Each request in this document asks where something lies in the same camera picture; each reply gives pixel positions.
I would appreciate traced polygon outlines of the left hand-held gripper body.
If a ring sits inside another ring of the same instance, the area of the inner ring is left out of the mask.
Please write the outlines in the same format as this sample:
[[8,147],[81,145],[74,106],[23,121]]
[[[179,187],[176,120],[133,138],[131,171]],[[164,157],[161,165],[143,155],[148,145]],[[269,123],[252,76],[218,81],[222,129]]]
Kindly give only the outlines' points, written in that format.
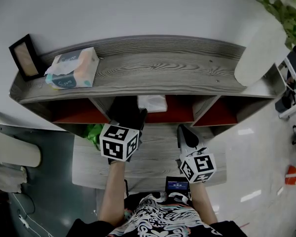
[[105,124],[99,136],[101,155],[127,161],[138,149],[140,131],[118,125]]

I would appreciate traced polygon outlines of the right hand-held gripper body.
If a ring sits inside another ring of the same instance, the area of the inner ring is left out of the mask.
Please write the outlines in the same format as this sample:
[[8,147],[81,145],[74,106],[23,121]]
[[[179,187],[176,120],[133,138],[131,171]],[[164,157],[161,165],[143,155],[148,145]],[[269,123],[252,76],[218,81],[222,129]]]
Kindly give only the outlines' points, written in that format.
[[208,181],[217,171],[214,155],[207,147],[200,149],[180,148],[179,159],[176,160],[180,174],[189,183]]

